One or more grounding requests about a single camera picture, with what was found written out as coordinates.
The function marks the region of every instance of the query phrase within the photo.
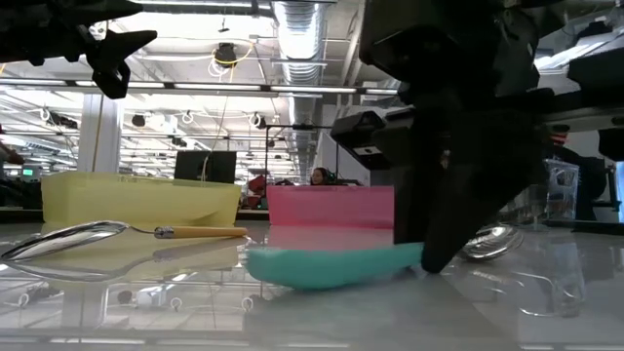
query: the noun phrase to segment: ceiling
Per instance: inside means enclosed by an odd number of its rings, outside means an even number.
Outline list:
[[[390,78],[374,67],[351,64],[357,59],[357,50],[356,55],[350,56],[353,51],[349,48],[357,48],[359,33],[355,28],[363,1],[337,0],[327,6],[323,23],[324,66],[320,82],[323,86],[343,86],[347,82],[362,86],[364,82],[381,82]],[[172,0],[168,3],[189,1]],[[176,8],[180,12],[179,9],[183,10],[184,6]],[[285,84],[282,64],[276,62],[281,58],[276,25],[273,19],[267,17],[200,13],[142,13],[108,24],[117,32],[152,29],[159,33],[158,39],[127,59],[133,81]],[[106,24],[99,23],[96,29],[102,26]],[[219,71],[212,62],[213,51],[224,42],[235,44],[237,57],[244,59],[231,70]],[[352,68],[346,70],[347,79],[343,79],[346,63]],[[27,62],[10,63],[2,73],[3,78],[86,81],[91,80],[91,75],[92,69],[85,58],[75,63],[63,58],[49,59],[42,67],[33,67]],[[336,105],[335,97],[325,96],[321,101],[323,105]],[[290,124],[292,120],[289,98],[283,96],[131,94],[121,103],[126,110],[125,132],[169,133],[170,128],[175,128],[191,140],[186,148],[240,151],[237,171],[240,179],[250,176],[247,168],[263,168],[264,164],[265,131],[253,127],[250,118],[257,114],[265,117],[270,124]],[[47,111],[73,119],[80,125],[82,104],[81,93],[2,90],[0,124],[9,132],[76,132],[48,123]],[[132,119],[136,114],[148,116],[145,127],[133,126]],[[324,123],[332,123],[332,118],[324,117]],[[218,140],[208,135],[233,138]],[[307,175],[303,175],[296,165],[297,150],[304,149],[313,155],[317,147],[315,136],[312,133],[295,136],[289,129],[271,130],[271,135],[276,138],[276,144],[269,155],[269,171],[276,178],[301,181]],[[77,136],[3,138],[6,143],[19,148],[29,164],[41,165],[45,174],[73,169],[74,155],[78,154],[80,145]],[[173,145],[168,138],[124,137],[121,166],[139,175],[172,176],[176,152],[180,149],[183,148]]]

